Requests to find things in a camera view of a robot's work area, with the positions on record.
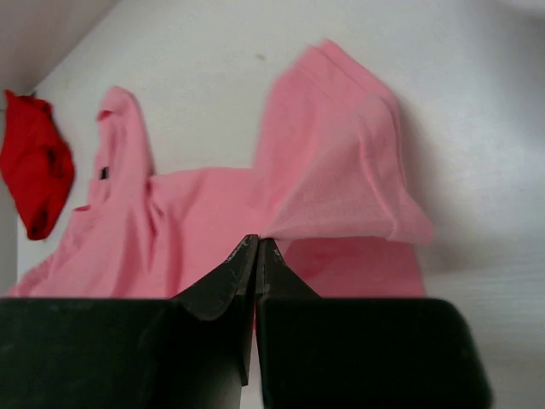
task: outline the pink cloth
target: pink cloth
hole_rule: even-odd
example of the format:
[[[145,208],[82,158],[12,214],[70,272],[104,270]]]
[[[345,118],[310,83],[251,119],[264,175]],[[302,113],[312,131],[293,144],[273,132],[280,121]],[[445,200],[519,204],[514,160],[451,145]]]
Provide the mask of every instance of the pink cloth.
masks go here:
[[[247,233],[278,239],[323,296],[424,293],[406,243],[433,228],[404,188],[396,101],[331,41],[272,87],[251,169],[153,176],[138,104],[117,87],[98,123],[89,204],[10,296],[172,297]]]

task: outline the black plastic part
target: black plastic part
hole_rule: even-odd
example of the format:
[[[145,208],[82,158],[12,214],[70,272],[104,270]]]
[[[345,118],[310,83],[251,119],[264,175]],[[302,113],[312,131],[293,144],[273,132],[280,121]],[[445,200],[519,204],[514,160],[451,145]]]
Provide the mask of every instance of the black plastic part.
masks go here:
[[[468,326],[452,305],[307,297],[275,249],[264,243],[258,260],[266,408],[491,407]]]
[[[257,245],[171,300],[1,300],[0,408],[238,408]]]

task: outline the red garment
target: red garment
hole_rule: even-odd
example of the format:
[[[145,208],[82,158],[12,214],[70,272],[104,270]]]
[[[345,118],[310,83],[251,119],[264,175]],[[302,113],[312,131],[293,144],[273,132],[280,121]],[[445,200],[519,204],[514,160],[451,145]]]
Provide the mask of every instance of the red garment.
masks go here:
[[[6,90],[6,132],[0,171],[30,240],[45,239],[55,226],[74,180],[67,144],[51,118],[51,105]]]

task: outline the pink shirt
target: pink shirt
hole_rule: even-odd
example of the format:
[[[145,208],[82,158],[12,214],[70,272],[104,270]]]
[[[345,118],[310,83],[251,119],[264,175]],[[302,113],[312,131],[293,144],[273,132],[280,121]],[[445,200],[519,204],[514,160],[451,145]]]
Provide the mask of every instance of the pink shirt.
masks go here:
[[[323,296],[423,294],[406,243],[433,228],[404,188],[396,101],[331,41],[272,87],[251,169],[155,176],[138,103],[118,87],[97,121],[89,204],[10,296],[172,297],[247,233],[277,239]]]

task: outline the clothing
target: clothing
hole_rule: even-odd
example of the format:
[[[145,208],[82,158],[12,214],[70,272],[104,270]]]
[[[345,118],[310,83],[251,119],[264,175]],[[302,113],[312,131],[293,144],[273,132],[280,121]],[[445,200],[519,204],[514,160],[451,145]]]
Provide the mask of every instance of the clothing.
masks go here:
[[[28,239],[45,239],[72,188],[72,156],[55,128],[48,102],[11,91],[5,95],[8,108],[0,171]]]
[[[277,239],[323,296],[424,292],[410,245],[387,241],[433,235],[404,189],[395,100],[332,42],[308,49],[273,85],[251,169],[153,176],[138,104],[117,87],[98,123],[89,204],[9,295],[172,297],[247,233]]]

